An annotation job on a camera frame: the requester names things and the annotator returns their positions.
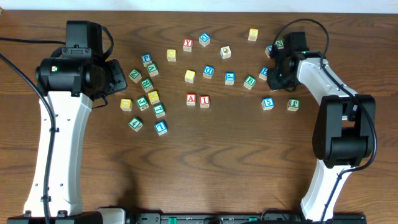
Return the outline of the red I block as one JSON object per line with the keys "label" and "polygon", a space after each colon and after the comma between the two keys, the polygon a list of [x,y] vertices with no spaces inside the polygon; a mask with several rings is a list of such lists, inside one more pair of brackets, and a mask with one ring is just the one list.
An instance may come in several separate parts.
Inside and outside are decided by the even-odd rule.
{"label": "red I block", "polygon": [[200,108],[210,107],[210,97],[208,95],[200,97]]}

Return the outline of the red A block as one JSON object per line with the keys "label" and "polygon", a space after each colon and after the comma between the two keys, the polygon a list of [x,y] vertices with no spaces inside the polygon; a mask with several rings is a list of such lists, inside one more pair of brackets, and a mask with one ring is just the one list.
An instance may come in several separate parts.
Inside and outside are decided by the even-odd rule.
{"label": "red A block", "polygon": [[194,93],[188,93],[186,97],[187,106],[195,106],[197,102],[197,96]]}

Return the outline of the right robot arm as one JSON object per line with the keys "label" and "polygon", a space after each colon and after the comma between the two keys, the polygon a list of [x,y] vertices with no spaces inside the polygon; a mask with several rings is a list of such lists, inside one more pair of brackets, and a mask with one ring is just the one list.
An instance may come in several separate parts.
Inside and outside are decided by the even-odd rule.
{"label": "right robot arm", "polygon": [[275,62],[267,78],[272,91],[295,91],[302,84],[319,105],[312,136],[317,164],[300,208],[304,220],[325,223],[333,219],[349,175],[365,168],[364,158],[373,160],[376,155],[375,99],[345,85],[324,54],[307,47],[304,32],[275,40],[266,55]]}

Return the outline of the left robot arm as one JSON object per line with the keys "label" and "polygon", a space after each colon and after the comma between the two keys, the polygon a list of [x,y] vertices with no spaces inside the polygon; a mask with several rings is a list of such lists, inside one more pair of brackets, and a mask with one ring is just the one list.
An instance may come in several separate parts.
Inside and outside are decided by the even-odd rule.
{"label": "left robot arm", "polygon": [[43,59],[30,83],[40,99],[41,129],[35,175],[23,213],[9,223],[132,223],[121,207],[83,211],[80,168],[93,102],[127,87],[105,26],[68,21],[66,40]]}

